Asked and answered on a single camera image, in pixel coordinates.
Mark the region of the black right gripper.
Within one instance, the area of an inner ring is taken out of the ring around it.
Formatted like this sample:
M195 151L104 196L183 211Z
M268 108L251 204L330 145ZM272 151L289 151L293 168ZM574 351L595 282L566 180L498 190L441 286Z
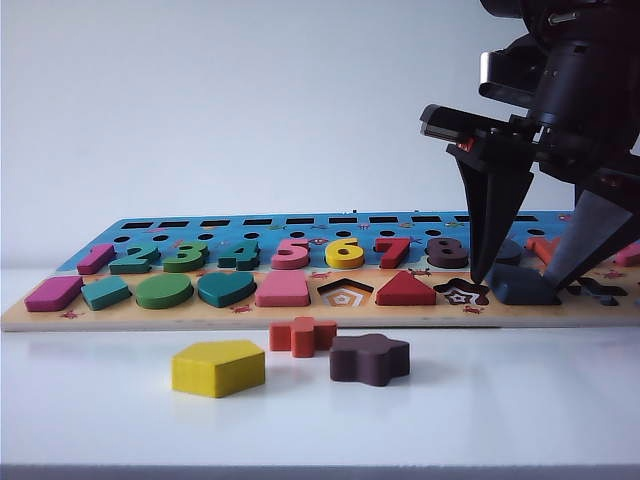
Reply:
M586 185L639 178L630 150L639 132L639 59L585 42L547 53L529 42L481 56L482 96L526 109L506 121L439 105L420 120L425 136L445 140L465 188L470 266L484 280L533 180L531 165ZM634 242L629 208L584 190L543 279L562 289Z

